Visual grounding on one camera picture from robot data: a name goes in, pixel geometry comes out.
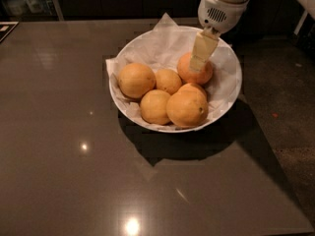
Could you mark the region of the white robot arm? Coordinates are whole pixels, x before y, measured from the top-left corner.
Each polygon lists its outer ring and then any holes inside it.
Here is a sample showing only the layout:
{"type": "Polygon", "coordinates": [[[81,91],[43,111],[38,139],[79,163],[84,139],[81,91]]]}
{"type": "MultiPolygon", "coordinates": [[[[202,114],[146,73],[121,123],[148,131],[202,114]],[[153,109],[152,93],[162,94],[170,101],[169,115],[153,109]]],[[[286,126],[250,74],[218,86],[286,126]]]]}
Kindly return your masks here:
{"type": "Polygon", "coordinates": [[[190,67],[200,71],[221,36],[258,36],[272,23],[290,25],[297,21],[298,8],[315,19],[315,0],[200,0],[198,19],[202,31],[195,38],[190,67]]]}

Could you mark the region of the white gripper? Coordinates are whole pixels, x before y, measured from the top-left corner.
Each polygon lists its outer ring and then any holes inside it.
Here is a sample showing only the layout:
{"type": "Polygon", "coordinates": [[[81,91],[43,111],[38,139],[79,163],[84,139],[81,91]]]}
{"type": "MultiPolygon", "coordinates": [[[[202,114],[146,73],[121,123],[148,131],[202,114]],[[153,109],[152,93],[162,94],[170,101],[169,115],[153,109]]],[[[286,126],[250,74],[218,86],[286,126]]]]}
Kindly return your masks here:
{"type": "Polygon", "coordinates": [[[249,0],[201,0],[199,22],[204,30],[195,37],[189,68],[200,72],[219,44],[220,35],[233,29],[247,8],[249,0]]]}

